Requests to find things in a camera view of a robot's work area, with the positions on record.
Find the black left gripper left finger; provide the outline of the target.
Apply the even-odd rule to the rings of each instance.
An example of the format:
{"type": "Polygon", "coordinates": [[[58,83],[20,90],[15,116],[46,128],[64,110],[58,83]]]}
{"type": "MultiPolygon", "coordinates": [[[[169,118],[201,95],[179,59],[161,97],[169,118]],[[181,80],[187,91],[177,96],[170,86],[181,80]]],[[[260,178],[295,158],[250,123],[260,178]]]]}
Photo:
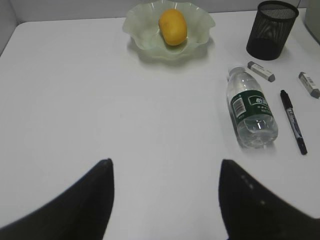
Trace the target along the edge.
{"type": "Polygon", "coordinates": [[[2,240],[101,240],[115,195],[110,158],[99,161],[55,199],[0,229],[2,240]]]}

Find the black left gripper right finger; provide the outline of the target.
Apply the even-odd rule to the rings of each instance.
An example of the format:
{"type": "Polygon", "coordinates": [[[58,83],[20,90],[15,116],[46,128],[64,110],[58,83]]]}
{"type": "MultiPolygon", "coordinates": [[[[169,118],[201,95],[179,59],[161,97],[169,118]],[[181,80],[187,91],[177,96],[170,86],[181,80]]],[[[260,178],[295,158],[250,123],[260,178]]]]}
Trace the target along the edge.
{"type": "Polygon", "coordinates": [[[282,200],[234,160],[221,162],[218,199],[230,240],[318,240],[320,220],[282,200]]]}

